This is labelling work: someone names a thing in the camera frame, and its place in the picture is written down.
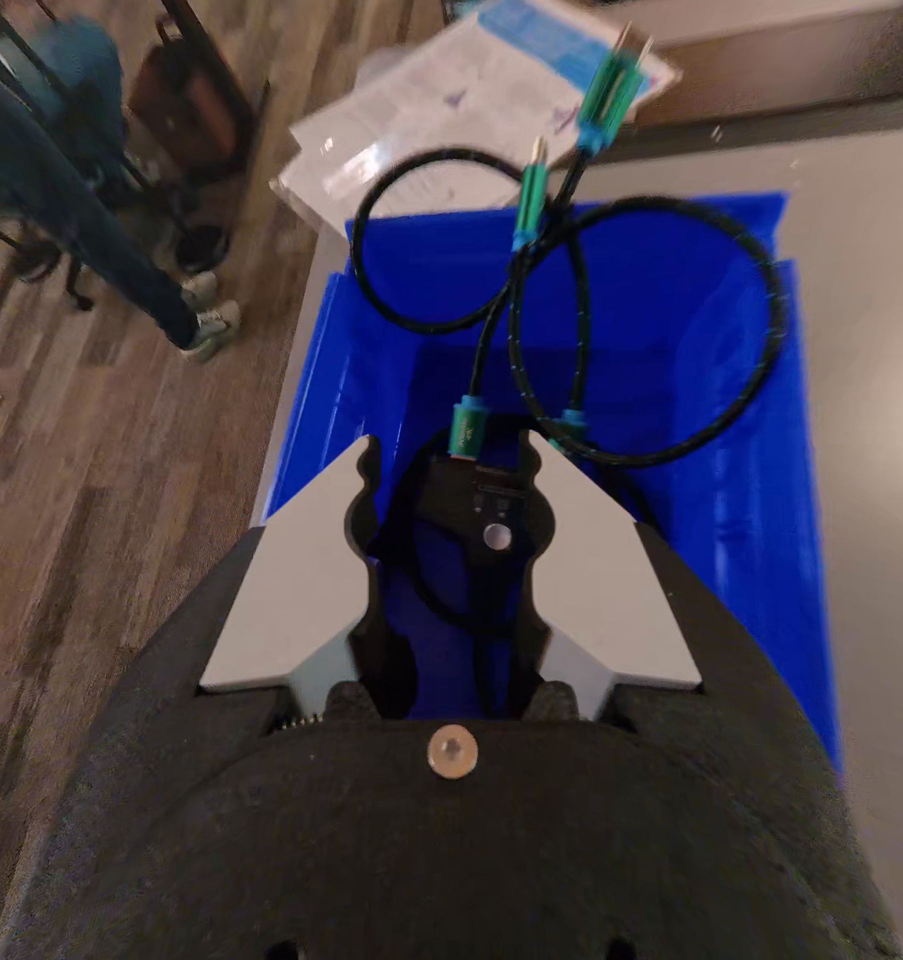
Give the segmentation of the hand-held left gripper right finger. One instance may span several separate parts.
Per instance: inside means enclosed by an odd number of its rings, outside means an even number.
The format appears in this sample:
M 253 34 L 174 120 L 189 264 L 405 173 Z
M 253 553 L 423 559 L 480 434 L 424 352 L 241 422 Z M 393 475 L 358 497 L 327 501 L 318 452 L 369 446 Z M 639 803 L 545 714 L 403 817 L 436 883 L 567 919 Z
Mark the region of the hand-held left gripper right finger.
M 616 687 L 691 692 L 702 676 L 631 514 L 540 434 L 519 438 L 532 554 L 522 575 L 510 697 L 561 684 L 577 717 L 601 718 Z

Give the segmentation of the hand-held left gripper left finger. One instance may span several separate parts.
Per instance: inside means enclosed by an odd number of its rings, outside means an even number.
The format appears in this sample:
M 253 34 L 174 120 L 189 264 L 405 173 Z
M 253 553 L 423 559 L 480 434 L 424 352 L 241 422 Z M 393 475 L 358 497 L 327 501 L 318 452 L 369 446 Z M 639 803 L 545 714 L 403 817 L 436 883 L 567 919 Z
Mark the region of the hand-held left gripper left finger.
M 335 685 L 359 682 L 381 717 L 410 715 L 414 654 L 369 556 L 381 466 L 380 441 L 359 437 L 258 529 L 201 690 L 282 690 L 295 717 L 312 718 Z

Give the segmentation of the black hdmi switch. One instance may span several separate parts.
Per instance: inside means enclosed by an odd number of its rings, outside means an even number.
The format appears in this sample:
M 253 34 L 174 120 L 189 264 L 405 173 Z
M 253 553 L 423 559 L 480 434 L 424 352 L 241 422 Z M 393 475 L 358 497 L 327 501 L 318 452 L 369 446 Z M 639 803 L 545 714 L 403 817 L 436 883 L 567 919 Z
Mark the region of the black hdmi switch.
M 522 582 L 552 532 L 529 474 L 446 454 L 429 460 L 415 518 L 458 544 L 473 586 L 503 592 Z

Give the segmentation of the large blue plastic bin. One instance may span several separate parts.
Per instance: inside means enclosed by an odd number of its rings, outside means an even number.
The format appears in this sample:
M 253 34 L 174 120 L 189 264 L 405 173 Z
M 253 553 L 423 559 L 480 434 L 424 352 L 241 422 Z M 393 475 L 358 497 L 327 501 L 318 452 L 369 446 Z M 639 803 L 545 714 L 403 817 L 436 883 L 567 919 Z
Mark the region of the large blue plastic bin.
M 578 207 L 593 310 L 583 405 L 601 450 L 670 449 L 738 397 L 762 353 L 770 294 L 734 235 L 753 236 L 775 258 L 787 202 L 775 192 L 694 201 L 736 222 L 734 232 L 665 198 Z M 503 286 L 514 219 L 502 209 L 374 220 L 363 245 L 369 280 L 398 312 L 446 324 Z M 842 767 L 800 278 L 794 260 L 775 267 L 785 332 L 757 397 L 703 448 L 629 473 L 663 538 L 756 639 Z M 364 434 L 382 448 L 383 514 L 413 456 L 448 429 L 479 332 L 400 329 L 367 300 L 349 263 L 314 266 L 308 286 L 322 295 L 262 518 Z

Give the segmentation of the braided hdmi cable green plugs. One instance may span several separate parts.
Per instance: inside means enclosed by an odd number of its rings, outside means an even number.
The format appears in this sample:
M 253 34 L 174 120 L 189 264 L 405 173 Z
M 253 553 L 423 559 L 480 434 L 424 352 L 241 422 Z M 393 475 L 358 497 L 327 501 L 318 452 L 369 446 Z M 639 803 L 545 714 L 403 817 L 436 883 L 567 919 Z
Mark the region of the braided hdmi cable green plugs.
M 639 52 L 626 48 L 624 29 L 613 48 L 595 70 L 575 118 L 577 140 L 575 163 L 565 176 L 559 198 L 562 204 L 574 198 L 585 168 L 600 151 L 610 147 L 642 86 L 643 65 L 651 41 Z M 757 401 L 774 371 L 788 333 L 786 297 L 781 275 L 770 252 L 758 237 L 728 215 L 691 200 L 666 196 L 631 197 L 617 200 L 575 219 L 561 214 L 557 224 L 542 230 L 547 190 L 541 162 L 533 160 L 524 170 L 508 280 L 501 290 L 499 315 L 506 318 L 506 343 L 511 376 L 527 411 L 546 438 L 560 451 L 584 458 L 602 468 L 648 470 L 665 466 L 702 450 L 734 426 Z M 567 418 L 549 417 L 536 396 L 525 364 L 521 331 L 525 288 L 529 274 L 554 247 L 577 241 L 579 235 L 600 223 L 631 213 L 669 214 L 697 222 L 722 234 L 746 258 L 760 278 L 767 308 L 765 338 L 757 364 L 735 400 L 710 424 L 692 436 L 662 450 L 642 454 L 603 451 L 580 438 Z

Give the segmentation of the clear plastic bag blue label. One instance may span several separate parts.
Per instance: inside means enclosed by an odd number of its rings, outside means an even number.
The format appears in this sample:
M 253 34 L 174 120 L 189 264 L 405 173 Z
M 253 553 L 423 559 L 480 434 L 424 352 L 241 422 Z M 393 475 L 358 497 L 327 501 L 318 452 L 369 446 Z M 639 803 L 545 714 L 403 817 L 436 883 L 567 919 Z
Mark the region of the clear plastic bag blue label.
M 543 138 L 549 165 L 578 141 L 576 118 L 623 25 L 564 2 L 484 2 L 341 99 L 290 126 L 297 155 L 272 180 L 315 229 L 340 235 L 367 190 L 422 151 L 467 147 L 522 171 Z

